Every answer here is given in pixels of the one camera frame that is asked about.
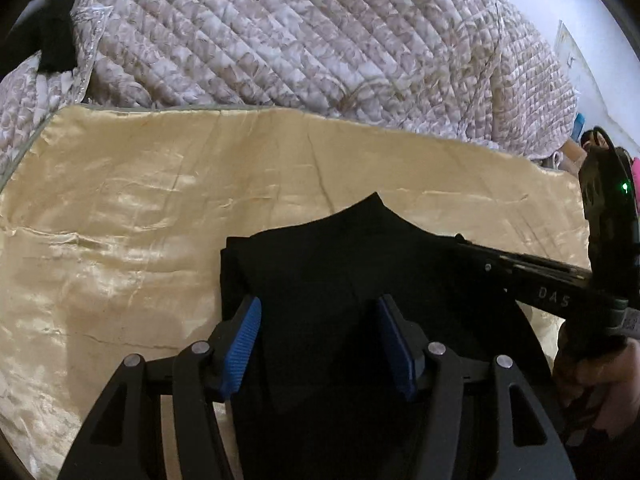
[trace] black cloth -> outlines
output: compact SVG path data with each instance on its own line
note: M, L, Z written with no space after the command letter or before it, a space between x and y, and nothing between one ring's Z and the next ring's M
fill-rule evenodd
M263 304L232 399L246 480L407 476L425 407L404 402L392 386L372 308L382 294L460 356L513 357L548 412L557 413L527 319L503 289L456 256L455 243L409 224L377 195L320 221L227 240L223 318L245 293ZM491 469L487 398L465 398L456 478Z

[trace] satin cloth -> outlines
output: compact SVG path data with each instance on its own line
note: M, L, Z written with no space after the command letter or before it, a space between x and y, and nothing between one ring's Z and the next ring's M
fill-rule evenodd
M55 115L0 194L0 427L20 458L55 478L126 355L209 335L228 236L373 192L433 233L588 265L578 181L523 158L283 108ZM551 360L559 319L524 308ZM238 474L230 414L216 412Z

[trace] silver screw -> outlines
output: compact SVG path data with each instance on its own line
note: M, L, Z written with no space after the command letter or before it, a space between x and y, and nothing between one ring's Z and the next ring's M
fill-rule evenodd
M198 341L191 345L191 351L194 354L206 354L209 351L209 343L206 341Z
M133 368L134 366L138 366L141 360L138 354L130 354L124 358L123 363L129 368Z
M511 368L513 366L513 359L508 355L498 355L495 361L498 363L498 366L502 368Z
M444 355L444 352L447 351L447 347L442 343L438 343L437 341L433 341L429 343L429 352L434 355Z

